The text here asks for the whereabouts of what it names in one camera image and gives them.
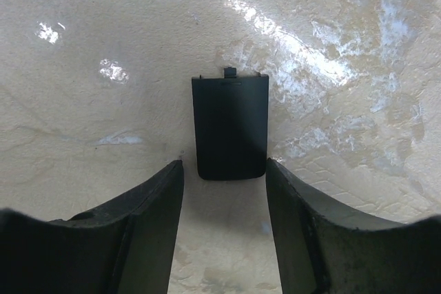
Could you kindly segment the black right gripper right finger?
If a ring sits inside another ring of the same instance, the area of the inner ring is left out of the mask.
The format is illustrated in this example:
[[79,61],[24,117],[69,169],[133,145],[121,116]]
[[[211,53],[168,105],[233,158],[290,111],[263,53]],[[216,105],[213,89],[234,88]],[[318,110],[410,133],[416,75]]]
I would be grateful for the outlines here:
[[403,224],[354,209],[275,160],[266,190],[284,293],[439,293],[440,217]]

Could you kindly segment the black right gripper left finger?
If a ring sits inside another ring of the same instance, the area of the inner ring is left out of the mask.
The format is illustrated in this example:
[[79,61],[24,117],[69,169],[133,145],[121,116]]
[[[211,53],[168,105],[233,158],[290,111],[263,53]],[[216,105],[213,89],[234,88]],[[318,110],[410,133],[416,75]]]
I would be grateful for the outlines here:
[[69,220],[1,210],[2,293],[166,293],[183,164]]

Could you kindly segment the black battery cover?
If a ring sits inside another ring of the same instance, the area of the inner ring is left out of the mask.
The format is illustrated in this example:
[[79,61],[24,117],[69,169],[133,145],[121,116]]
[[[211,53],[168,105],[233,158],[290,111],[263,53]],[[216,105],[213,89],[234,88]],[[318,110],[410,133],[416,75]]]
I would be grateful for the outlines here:
[[198,175],[204,180],[249,180],[266,170],[269,77],[194,77],[192,103]]

